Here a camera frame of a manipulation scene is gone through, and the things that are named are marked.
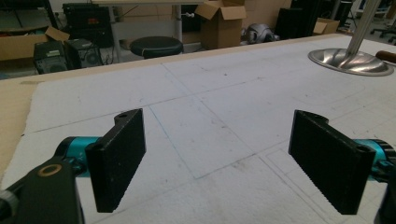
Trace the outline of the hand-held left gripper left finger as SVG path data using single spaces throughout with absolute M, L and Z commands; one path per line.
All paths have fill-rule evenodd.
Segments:
M 111 213 L 120 204 L 146 153 L 143 110 L 126 111 L 114 118 L 102 136 L 65 138 L 55 155 L 74 166 L 78 176 L 88 177 L 99 213 Z

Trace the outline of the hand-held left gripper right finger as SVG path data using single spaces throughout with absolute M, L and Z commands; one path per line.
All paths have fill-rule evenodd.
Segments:
M 329 120 L 294 112 L 289 154 L 342 215 L 355 215 L 366 182 L 387 183 L 396 169 L 396 149 L 380 139 L 350 139 Z

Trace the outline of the metal stand base with pole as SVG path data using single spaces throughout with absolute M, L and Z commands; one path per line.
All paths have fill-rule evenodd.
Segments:
M 394 69 L 377 57 L 360 51 L 365 32 L 381 0 L 366 0 L 361 21 L 358 24 L 346 49 L 317 49 L 308 53 L 308 58 L 323 67 L 357 76 L 384 77 L 391 75 Z

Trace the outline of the white foam mat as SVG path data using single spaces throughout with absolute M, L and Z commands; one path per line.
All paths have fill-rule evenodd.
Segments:
M 0 81 L 0 188 L 68 136 L 100 136 L 120 112 L 144 112 L 147 152 L 112 214 L 78 181 L 90 224 L 371 224 L 384 193 L 367 185 L 355 216 L 329 204 L 289 155 L 295 110 L 351 138 L 396 146 L 396 71 L 336 72 L 308 58 L 342 48 L 314 36 Z

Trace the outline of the black computer case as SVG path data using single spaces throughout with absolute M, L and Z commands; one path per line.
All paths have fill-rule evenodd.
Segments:
M 64 47 L 74 69 L 95 67 L 102 64 L 99 48 L 87 39 L 67 40 L 64 42 Z

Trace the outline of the black round stool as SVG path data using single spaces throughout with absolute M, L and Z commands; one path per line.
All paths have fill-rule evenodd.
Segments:
M 169 36 L 147 36 L 131 42 L 130 51 L 144 59 L 178 55 L 184 50 L 183 44 Z

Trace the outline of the black speaker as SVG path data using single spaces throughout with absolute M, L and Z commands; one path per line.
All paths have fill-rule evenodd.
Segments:
M 34 63 L 39 74 L 56 73 L 68 70 L 68 63 L 61 41 L 36 43 Z

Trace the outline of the small cardboard box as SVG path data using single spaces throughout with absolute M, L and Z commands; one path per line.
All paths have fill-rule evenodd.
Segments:
M 313 35 L 334 34 L 338 29 L 339 21 L 318 18 L 314 27 Z

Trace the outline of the black equipment with red display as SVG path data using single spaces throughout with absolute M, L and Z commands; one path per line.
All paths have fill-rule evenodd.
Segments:
M 66 32 L 71 39 L 84 38 L 100 48 L 113 46 L 113 35 L 107 7 L 91 3 L 63 4 Z

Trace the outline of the black cabinet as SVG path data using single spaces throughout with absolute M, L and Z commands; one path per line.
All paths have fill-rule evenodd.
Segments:
M 311 36 L 323 0 L 292 0 L 289 8 L 278 13 L 275 34 L 281 40 Z

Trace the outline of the grey helmet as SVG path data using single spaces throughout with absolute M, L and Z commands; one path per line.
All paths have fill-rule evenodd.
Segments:
M 253 23 L 249 25 L 246 35 L 249 44 L 274 42 L 278 40 L 278 36 L 275 35 L 268 25 L 263 23 Z

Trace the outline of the large flat cardboard box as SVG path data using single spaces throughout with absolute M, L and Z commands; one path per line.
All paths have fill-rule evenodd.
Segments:
M 52 26 L 0 30 L 0 61 L 32 58 L 36 43 L 65 41 L 69 37 Z

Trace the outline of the open cardboard box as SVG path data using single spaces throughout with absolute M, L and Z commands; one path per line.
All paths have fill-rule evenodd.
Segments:
M 242 21 L 247 16 L 245 0 L 209 0 L 194 13 L 201 18 L 200 40 L 204 49 L 237 47 Z

